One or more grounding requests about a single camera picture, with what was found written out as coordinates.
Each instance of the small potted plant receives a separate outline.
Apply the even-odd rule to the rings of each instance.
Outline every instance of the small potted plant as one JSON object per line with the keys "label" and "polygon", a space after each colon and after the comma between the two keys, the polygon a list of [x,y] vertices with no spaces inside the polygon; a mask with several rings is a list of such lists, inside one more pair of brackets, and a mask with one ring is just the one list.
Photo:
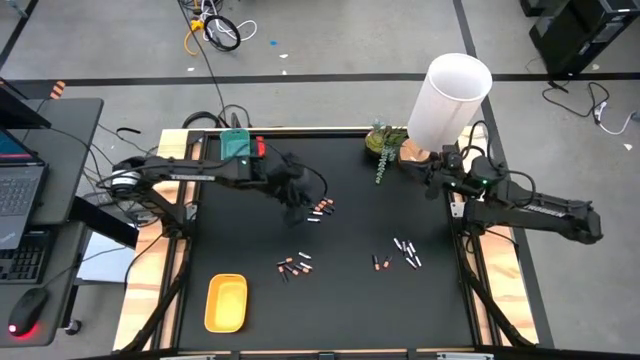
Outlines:
{"label": "small potted plant", "polygon": [[365,138],[365,151],[378,158],[376,184],[380,184],[387,167],[387,162],[394,161],[402,143],[407,139],[407,132],[401,128],[393,128],[380,120],[374,121],[373,129]]}

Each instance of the black table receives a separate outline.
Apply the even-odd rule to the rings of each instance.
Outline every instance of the black table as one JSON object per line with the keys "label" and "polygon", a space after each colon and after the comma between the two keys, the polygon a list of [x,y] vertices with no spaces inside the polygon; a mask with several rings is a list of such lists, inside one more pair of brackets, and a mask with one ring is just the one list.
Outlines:
{"label": "black table", "polygon": [[[472,344],[444,197],[426,201],[424,188],[393,167],[382,185],[375,185],[377,161],[364,154],[362,132],[266,135],[266,140],[282,152],[295,152],[322,173],[337,210],[320,224],[287,228],[282,207],[273,199],[217,184],[201,186],[177,336],[180,350]],[[205,146],[207,159],[219,159],[217,140]],[[393,244],[394,236],[413,241],[422,268],[409,267]],[[310,275],[289,274],[290,283],[283,284],[275,263],[298,251],[313,257],[315,269]],[[375,272],[372,254],[380,259],[393,255],[391,268]],[[218,273],[242,274],[249,284],[246,321],[234,334],[204,328],[208,284]]]}
{"label": "black table", "polygon": [[[101,99],[30,100],[33,109],[39,108],[54,129],[76,136],[85,144],[91,144],[98,125],[103,101]],[[87,245],[88,229],[98,231],[123,245],[135,247],[137,230],[108,215],[97,207],[75,196],[88,150],[77,140],[49,129],[12,130],[30,149],[49,164],[41,206],[34,212],[28,226],[47,226],[57,231],[51,248],[51,256],[42,284],[82,259]],[[45,346],[71,314],[75,292],[77,268],[70,270],[51,283],[47,290],[49,299],[31,334],[16,338],[7,331],[0,331],[0,347]],[[0,285],[4,304],[0,308],[0,324],[7,324],[13,305],[30,288],[40,285]]]}

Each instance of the yellow container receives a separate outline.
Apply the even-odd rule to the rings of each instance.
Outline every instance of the yellow container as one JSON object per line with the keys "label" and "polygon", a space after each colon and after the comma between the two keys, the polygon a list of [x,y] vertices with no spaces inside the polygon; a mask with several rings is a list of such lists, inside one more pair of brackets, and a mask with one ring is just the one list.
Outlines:
{"label": "yellow container", "polygon": [[247,279],[238,274],[218,274],[209,282],[204,327],[213,333],[240,330],[247,310]]}

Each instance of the white bin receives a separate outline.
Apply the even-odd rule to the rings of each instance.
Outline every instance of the white bin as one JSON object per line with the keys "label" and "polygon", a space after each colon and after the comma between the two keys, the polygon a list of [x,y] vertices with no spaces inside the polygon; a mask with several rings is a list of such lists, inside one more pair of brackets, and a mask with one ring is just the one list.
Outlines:
{"label": "white bin", "polygon": [[445,54],[433,60],[409,118],[409,138],[427,151],[455,144],[492,85],[491,72],[474,57]]}

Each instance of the keyboard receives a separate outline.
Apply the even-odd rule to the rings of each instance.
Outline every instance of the keyboard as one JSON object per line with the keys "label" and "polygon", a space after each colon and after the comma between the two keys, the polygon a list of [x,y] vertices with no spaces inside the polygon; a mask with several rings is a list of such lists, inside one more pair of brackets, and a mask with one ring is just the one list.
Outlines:
{"label": "keyboard", "polygon": [[0,178],[0,216],[26,215],[38,177]]}
{"label": "keyboard", "polygon": [[0,250],[0,284],[39,284],[49,258],[48,231],[24,235],[20,246]]}

